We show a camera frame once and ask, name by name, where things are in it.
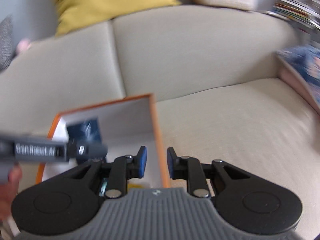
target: stack of books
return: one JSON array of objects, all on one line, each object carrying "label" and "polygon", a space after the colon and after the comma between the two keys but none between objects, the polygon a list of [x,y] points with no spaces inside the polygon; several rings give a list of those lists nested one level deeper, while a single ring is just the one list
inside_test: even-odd
[{"label": "stack of books", "polygon": [[296,21],[311,29],[320,29],[317,20],[320,15],[310,6],[296,0],[276,0],[273,12]]}]

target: finger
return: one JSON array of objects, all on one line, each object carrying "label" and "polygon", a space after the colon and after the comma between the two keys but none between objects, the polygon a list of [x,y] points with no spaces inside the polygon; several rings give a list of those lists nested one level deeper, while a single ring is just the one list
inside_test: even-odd
[{"label": "finger", "polygon": [[0,220],[5,220],[11,214],[10,204],[0,201]]},{"label": "finger", "polygon": [[9,182],[19,182],[21,178],[22,178],[22,170],[20,166],[13,167],[9,174]]},{"label": "finger", "polygon": [[11,203],[18,192],[18,184],[8,183],[0,186],[0,200]]}]

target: sofa backrest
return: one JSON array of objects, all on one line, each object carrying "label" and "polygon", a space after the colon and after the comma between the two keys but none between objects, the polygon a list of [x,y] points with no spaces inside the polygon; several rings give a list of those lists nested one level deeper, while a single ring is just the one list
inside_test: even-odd
[{"label": "sofa backrest", "polygon": [[205,6],[147,10],[113,27],[126,94],[158,101],[276,77],[274,52],[297,44],[285,21]]},{"label": "sofa backrest", "polygon": [[112,25],[39,41],[0,74],[0,129],[49,131],[58,112],[125,96]]},{"label": "sofa backrest", "polygon": [[[272,3],[273,0],[258,0],[258,10],[269,10]],[[23,38],[35,41],[55,33],[58,19],[52,0],[0,0],[0,5],[0,21],[12,14],[15,46]]]}]

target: metal screw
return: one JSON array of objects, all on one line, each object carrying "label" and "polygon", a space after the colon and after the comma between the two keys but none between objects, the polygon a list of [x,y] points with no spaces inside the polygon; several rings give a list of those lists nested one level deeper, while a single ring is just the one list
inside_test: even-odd
[{"label": "metal screw", "polygon": [[117,189],[109,189],[105,192],[108,198],[117,198],[121,196],[121,191]]},{"label": "metal screw", "polygon": [[198,188],[193,192],[193,195],[195,195],[196,197],[208,197],[209,191],[204,188]]},{"label": "metal screw", "polygon": [[125,155],[125,157],[127,158],[127,163],[132,163],[133,162],[133,156],[130,154]]},{"label": "metal screw", "polygon": [[82,155],[84,153],[84,146],[81,145],[79,148],[79,154]]}]

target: beige sofa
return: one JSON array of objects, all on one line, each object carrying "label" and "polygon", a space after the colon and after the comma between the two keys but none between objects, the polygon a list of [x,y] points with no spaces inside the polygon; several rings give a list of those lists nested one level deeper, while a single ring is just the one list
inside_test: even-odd
[{"label": "beige sofa", "polygon": [[[223,159],[295,192],[297,232],[320,232],[320,124],[277,79],[284,21],[202,6],[159,8],[37,42],[0,75],[1,130],[46,134],[58,111],[153,92],[164,147]],[[35,166],[23,166],[22,187]],[[173,186],[182,185],[173,182]]]}]

